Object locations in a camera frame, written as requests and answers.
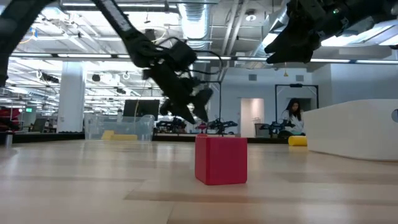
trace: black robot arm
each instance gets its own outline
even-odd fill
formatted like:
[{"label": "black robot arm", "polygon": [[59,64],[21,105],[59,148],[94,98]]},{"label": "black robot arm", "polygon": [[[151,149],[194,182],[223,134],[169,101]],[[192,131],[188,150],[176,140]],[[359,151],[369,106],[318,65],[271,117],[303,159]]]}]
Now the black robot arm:
[{"label": "black robot arm", "polygon": [[[205,89],[192,96],[193,88],[200,83],[188,82],[177,76],[176,72],[188,71],[197,55],[185,42],[171,38],[175,42],[170,49],[153,44],[144,34],[139,32],[129,18],[118,7],[114,0],[92,0],[96,7],[111,24],[122,39],[132,62],[144,70],[144,77],[152,78],[178,109],[178,115],[190,123],[194,123],[187,105],[193,103],[194,113],[204,121],[208,121],[205,105],[212,94]],[[41,10],[54,0],[12,0],[0,16],[0,86],[7,80],[8,60],[29,27],[33,24]]]},{"label": "black robot arm", "polygon": [[264,50],[274,53],[268,63],[308,63],[321,42],[341,35],[357,22],[372,16],[377,21],[394,19],[397,0],[294,0],[287,3],[289,22]]}]

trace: red cube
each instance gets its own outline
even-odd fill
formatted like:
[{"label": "red cube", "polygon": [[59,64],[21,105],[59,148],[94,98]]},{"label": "red cube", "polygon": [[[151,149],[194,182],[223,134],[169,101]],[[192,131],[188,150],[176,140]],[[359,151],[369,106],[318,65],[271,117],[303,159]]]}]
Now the red cube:
[{"label": "red cube", "polygon": [[248,140],[197,136],[195,177],[206,185],[246,183],[248,180]]}]

